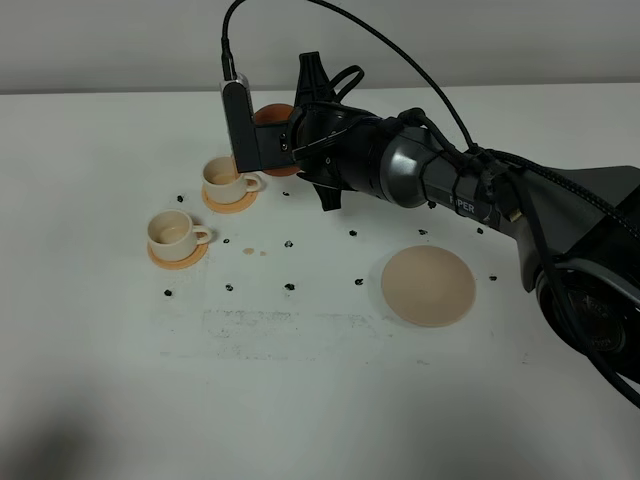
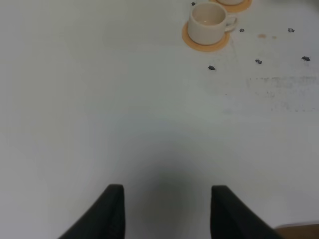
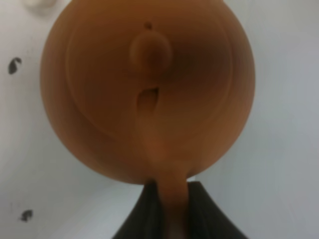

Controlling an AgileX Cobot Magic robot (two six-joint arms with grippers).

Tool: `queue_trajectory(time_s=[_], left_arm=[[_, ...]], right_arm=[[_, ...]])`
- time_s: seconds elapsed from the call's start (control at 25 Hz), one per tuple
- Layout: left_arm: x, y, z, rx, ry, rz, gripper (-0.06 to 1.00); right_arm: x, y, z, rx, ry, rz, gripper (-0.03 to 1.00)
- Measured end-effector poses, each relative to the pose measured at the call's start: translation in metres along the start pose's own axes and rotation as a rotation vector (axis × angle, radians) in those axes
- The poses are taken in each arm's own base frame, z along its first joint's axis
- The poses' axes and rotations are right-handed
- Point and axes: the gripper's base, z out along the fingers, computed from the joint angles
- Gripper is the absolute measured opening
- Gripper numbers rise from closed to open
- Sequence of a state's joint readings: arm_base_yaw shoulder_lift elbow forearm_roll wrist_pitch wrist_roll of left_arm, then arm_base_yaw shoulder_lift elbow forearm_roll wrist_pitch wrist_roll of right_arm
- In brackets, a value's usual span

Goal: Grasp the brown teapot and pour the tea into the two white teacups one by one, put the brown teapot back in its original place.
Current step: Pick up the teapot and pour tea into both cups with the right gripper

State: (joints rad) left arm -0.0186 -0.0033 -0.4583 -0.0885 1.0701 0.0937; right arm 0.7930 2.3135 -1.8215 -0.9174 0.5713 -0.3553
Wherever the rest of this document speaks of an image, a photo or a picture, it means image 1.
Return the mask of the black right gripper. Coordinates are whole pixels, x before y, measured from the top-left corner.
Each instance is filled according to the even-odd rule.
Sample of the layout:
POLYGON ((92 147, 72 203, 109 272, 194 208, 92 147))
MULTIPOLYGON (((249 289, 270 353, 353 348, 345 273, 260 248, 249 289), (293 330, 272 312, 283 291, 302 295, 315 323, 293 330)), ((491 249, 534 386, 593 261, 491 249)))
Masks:
POLYGON ((388 145, 381 117, 341 104, 313 102, 330 97, 329 82, 317 51, 299 55, 294 106, 308 104, 292 124, 292 155, 298 177, 314 186, 324 212, 342 208, 344 191, 383 196, 380 161, 388 145))

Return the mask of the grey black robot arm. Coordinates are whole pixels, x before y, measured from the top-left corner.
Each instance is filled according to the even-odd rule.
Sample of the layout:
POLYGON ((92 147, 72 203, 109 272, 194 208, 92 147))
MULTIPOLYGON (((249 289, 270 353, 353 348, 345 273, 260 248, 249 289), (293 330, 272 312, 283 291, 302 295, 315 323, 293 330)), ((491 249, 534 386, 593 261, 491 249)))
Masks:
POLYGON ((507 152, 457 150, 419 108, 394 117, 347 107, 362 80, 329 77, 316 52, 300 58, 289 141, 324 210, 345 191, 404 207, 443 206, 512 238, 525 290, 553 331, 639 377, 639 171, 562 170, 507 152))

